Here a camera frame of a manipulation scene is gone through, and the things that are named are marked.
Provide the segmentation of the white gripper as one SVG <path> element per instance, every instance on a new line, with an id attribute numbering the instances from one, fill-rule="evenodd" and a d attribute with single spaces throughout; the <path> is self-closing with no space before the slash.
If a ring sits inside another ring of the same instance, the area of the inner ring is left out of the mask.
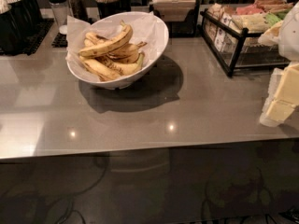
<path id="1" fill-rule="evenodd" d="M 260 123 L 277 127 L 299 106 L 299 2 L 288 12 L 279 30 L 279 55 L 291 63 L 275 68 L 269 81 Z"/>

